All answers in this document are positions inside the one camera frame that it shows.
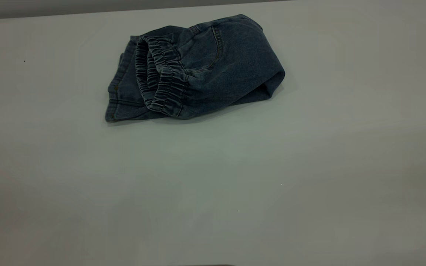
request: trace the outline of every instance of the blue denim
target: blue denim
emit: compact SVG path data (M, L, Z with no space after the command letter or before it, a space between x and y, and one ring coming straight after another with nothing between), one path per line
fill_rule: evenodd
M245 15L167 26L131 37L105 119L188 119L269 99L284 76L262 28Z

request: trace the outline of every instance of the elastic waistband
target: elastic waistband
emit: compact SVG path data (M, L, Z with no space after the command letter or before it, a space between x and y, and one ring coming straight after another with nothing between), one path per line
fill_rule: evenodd
M140 36L135 67L139 90L147 108L178 117L188 83L172 40Z

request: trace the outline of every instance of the white surface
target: white surface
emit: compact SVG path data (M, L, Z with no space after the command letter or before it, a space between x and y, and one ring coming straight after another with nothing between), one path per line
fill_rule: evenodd
M103 121L129 35L238 13L273 99ZM0 20L0 265L220 263L426 266L426 0Z

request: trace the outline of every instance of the gray wall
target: gray wall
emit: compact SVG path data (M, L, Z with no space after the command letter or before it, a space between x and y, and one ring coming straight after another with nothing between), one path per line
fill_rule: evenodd
M275 0L0 0L0 18L193 7Z

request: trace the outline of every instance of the pocket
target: pocket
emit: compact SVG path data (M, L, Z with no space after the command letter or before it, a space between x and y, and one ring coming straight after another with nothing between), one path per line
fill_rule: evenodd
M223 40L217 27L211 26L198 32L179 48L181 62L189 71L212 69L223 55Z

